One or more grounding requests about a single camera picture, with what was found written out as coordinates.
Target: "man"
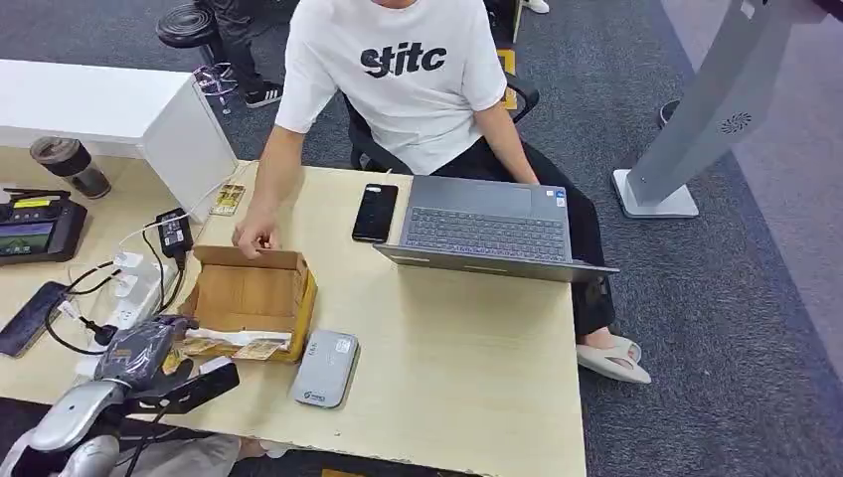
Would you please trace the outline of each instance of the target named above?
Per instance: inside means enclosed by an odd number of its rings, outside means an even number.
[[[243,94],[246,107],[266,106],[281,100],[282,86],[265,81],[254,68],[252,38],[245,0],[199,0],[206,2],[217,19],[224,51],[214,51],[214,61],[231,63],[231,71]]]
[[[594,205],[522,145],[482,0],[302,0],[290,22],[285,94],[260,157],[247,217],[232,238],[249,257],[277,246],[275,217],[301,165],[304,134],[337,89],[375,140],[415,174],[565,187],[574,257],[603,264]],[[649,383],[640,348],[612,335],[608,282],[575,284],[581,365]]]

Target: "gray stand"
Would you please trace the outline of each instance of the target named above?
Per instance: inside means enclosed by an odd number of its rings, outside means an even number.
[[[631,218],[691,218],[685,184],[766,117],[790,30],[826,13],[807,0],[732,0],[682,102],[631,170],[612,173]]]

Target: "silver laptop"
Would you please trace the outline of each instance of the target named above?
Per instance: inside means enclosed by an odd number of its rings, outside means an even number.
[[[564,188],[415,176],[398,264],[577,282],[617,268],[572,260]]]

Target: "robotic arm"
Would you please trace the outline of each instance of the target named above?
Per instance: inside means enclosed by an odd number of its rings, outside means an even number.
[[[240,383],[234,363],[190,378],[185,360],[166,375],[162,366],[173,342],[196,322],[159,316],[117,333],[93,381],[71,388],[38,426],[15,443],[0,477],[105,477],[117,464],[119,427],[131,414],[183,414]]]

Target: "white power strip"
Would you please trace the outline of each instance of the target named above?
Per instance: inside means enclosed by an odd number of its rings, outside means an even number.
[[[158,307],[161,306],[161,286],[159,285],[161,273],[157,260],[153,258],[153,263],[143,263],[145,256],[134,253],[125,253],[124,255],[128,255],[124,260],[114,261],[122,270],[122,273],[115,278],[120,280],[114,291],[115,296],[117,296],[117,304],[111,310],[106,321],[99,322],[97,320],[97,324],[100,326],[113,325],[120,330],[129,329],[139,321],[152,318],[158,311]],[[164,264],[165,295],[175,276],[175,267]],[[91,339],[87,349],[89,351],[102,351],[105,347]],[[82,356],[77,363],[76,372],[79,375],[92,378],[98,363],[99,356]]]

